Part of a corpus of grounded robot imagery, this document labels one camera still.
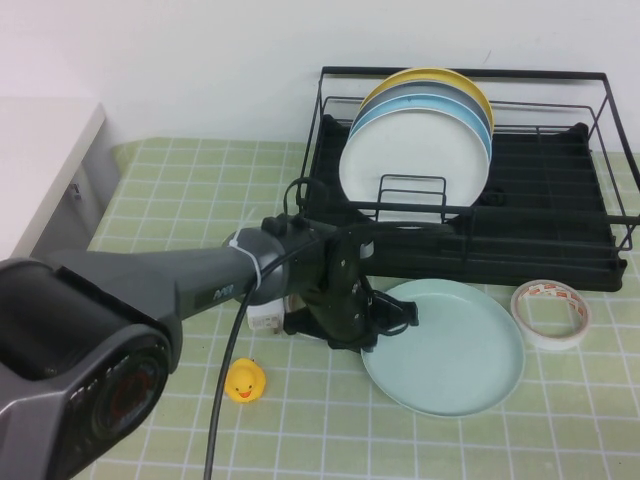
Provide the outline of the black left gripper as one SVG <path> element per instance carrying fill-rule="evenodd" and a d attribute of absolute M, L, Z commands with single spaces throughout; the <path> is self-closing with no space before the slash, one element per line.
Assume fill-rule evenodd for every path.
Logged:
<path fill-rule="evenodd" d="M 327 242 L 320 280 L 299 294 L 304 307 L 285 315 L 287 334 L 324 340 L 332 349 L 355 353 L 373 350 L 372 289 L 360 273 L 360 245 L 350 231 L 342 231 Z M 378 328 L 418 326 L 417 304 L 374 293 L 372 321 Z"/>

